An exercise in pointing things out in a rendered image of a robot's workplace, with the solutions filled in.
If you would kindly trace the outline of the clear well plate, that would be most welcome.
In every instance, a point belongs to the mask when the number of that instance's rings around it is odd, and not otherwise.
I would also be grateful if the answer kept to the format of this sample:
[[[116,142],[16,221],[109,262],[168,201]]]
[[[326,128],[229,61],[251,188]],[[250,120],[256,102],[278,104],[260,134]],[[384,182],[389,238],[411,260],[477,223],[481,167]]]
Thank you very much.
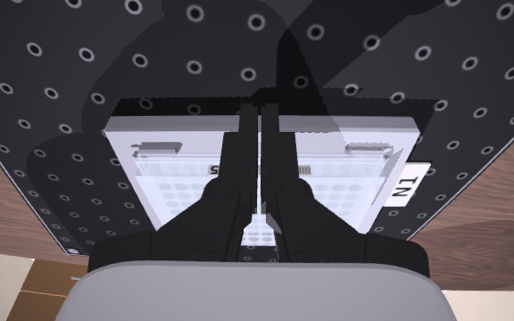
[[[221,152],[138,152],[135,175],[162,225],[197,202],[218,177]],[[356,230],[386,176],[386,159],[376,152],[298,152],[299,177],[315,199]],[[261,215],[261,153],[258,152],[257,215],[244,229],[241,245],[276,246]]]

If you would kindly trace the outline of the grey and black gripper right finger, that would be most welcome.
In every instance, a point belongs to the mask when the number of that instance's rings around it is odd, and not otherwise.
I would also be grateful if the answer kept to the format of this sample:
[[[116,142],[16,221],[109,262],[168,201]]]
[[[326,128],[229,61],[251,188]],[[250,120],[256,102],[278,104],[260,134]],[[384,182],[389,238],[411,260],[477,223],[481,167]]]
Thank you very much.
[[[279,132],[278,103],[261,107],[261,214],[273,229],[278,262],[385,264],[430,279],[418,243],[361,234],[314,198],[299,178],[295,133]]]

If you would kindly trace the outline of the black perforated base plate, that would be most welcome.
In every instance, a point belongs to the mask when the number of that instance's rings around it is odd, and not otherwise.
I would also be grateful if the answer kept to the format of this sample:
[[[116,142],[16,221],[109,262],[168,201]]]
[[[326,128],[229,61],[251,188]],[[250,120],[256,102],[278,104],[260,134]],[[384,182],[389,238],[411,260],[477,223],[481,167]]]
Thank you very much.
[[[410,240],[514,143],[514,0],[0,0],[0,168],[64,254],[156,231],[117,116],[412,117]]]

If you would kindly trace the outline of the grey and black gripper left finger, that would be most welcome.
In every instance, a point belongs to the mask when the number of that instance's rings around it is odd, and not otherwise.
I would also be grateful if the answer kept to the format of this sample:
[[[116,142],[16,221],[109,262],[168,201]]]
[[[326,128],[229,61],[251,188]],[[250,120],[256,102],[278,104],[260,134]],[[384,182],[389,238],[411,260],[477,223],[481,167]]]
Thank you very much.
[[[257,193],[258,106],[241,103],[238,132],[224,132],[218,177],[201,199],[157,231],[100,240],[87,272],[136,260],[237,262],[244,229],[257,214]]]

